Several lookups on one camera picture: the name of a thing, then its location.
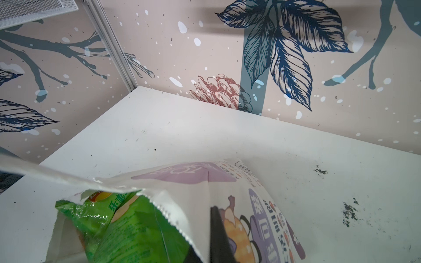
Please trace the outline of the large green chip bag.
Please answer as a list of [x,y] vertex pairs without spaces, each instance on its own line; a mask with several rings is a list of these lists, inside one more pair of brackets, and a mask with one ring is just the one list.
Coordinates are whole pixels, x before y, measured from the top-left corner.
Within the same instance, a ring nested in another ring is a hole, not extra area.
[[95,192],[56,209],[77,229],[90,263],[183,263],[190,245],[144,196]]

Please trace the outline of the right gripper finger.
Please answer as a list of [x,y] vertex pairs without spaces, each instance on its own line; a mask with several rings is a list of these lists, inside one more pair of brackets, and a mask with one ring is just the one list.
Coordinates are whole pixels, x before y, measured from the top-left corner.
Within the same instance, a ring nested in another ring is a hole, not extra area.
[[210,210],[210,263],[236,263],[234,252],[223,224],[223,217],[219,208],[214,206]]

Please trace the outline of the printed white paper bag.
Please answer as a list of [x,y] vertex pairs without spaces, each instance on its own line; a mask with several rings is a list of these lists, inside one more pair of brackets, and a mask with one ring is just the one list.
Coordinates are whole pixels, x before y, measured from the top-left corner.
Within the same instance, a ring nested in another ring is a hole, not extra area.
[[[218,207],[237,263],[297,263],[306,253],[260,180],[239,160],[190,162],[84,179],[2,155],[1,170],[82,192],[61,199],[83,204],[95,192],[134,192],[152,203],[190,245],[183,263],[210,263],[210,208]],[[77,229],[58,211],[49,263],[90,263]]]

